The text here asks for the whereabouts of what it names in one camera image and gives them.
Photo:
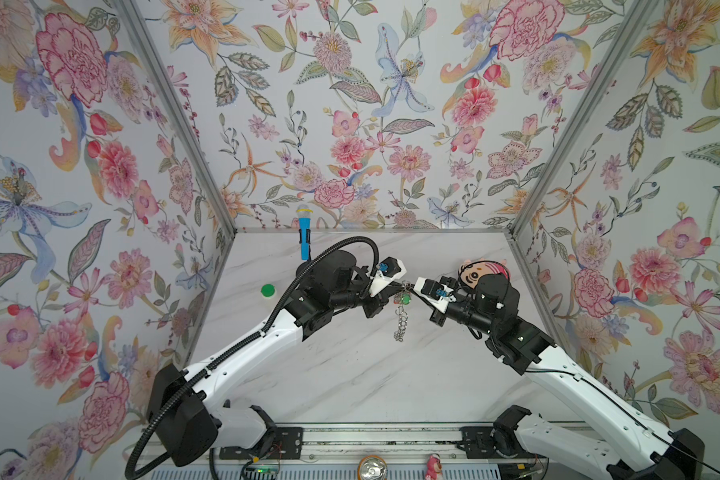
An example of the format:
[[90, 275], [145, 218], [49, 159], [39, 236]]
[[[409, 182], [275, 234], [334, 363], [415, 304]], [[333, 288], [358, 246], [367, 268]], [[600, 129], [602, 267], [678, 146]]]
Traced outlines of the large metal keyring with keys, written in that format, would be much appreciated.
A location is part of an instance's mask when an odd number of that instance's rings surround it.
[[408, 282], [401, 284], [400, 290], [394, 295], [395, 315], [397, 317], [397, 330], [393, 338], [397, 342], [403, 342], [407, 332], [409, 315], [406, 307], [411, 302], [411, 286]]

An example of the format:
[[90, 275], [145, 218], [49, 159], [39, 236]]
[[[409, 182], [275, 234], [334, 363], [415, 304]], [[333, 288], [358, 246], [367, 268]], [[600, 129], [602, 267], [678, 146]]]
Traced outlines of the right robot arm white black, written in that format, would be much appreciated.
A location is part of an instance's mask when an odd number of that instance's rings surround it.
[[465, 290], [452, 278], [420, 278], [414, 290], [432, 306], [432, 322], [453, 320], [482, 333], [504, 365], [550, 392], [601, 437], [594, 440], [558, 427], [513, 405], [493, 423], [509, 449], [546, 457], [591, 479], [701, 477], [704, 442], [629, 405], [520, 317], [519, 293], [505, 275], [485, 275]]

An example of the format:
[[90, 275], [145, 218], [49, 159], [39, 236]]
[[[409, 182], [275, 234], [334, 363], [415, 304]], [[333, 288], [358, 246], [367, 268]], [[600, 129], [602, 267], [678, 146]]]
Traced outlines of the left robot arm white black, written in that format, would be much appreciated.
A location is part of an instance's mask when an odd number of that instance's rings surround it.
[[149, 419], [165, 453], [183, 467], [212, 449], [233, 449], [255, 458], [275, 444], [278, 428], [259, 406], [232, 407], [234, 389], [256, 370], [354, 308], [372, 318], [402, 289], [406, 268], [388, 257], [374, 268], [360, 267], [348, 251], [324, 252], [302, 263], [294, 281], [264, 320], [225, 350], [180, 371], [161, 370], [154, 381]]

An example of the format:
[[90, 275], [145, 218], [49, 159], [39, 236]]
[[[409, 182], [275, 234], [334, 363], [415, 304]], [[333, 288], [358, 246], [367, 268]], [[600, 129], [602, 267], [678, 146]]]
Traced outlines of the white bottle green cap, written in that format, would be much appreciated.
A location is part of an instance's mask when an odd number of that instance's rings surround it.
[[261, 287], [260, 293], [264, 298], [274, 298], [277, 294], [276, 287], [273, 284], [265, 284]]

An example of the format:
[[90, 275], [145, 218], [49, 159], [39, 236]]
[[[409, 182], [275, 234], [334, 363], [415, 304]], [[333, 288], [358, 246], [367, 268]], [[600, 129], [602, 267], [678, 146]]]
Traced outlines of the blue toy microphone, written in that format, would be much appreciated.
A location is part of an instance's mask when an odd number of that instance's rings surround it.
[[300, 254], [303, 261], [311, 260], [311, 214], [307, 204], [297, 208]]

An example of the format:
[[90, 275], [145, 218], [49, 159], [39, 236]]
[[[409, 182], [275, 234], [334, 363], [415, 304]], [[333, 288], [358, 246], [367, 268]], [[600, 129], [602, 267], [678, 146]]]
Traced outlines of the small pink figurine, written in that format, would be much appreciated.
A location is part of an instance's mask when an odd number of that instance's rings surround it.
[[425, 480], [443, 480], [443, 468], [440, 456], [431, 454], [426, 462]]

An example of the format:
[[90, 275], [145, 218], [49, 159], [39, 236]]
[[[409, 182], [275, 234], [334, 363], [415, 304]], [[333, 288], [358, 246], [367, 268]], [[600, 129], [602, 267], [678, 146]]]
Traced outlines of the shiny round metal object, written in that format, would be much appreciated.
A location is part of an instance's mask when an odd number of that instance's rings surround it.
[[369, 455], [359, 462], [356, 473], [358, 480], [385, 480], [388, 465], [381, 457]]

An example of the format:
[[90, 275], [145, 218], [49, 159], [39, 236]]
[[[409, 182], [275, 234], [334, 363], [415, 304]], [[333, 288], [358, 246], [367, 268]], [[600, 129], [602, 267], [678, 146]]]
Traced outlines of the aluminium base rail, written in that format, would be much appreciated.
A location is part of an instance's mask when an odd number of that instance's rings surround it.
[[444, 463], [482, 462], [526, 464], [535, 461], [562, 464], [576, 470], [581, 465], [606, 467], [619, 462], [605, 442], [569, 430], [562, 424], [531, 424], [539, 440], [498, 434], [492, 423], [283, 423], [269, 426], [259, 443], [249, 448], [224, 440], [202, 453], [180, 450], [179, 461], [168, 457], [162, 464], [185, 467], [213, 457], [244, 462], [255, 458], [315, 462], [352, 462], [376, 455], [389, 463], [414, 463], [437, 454]]

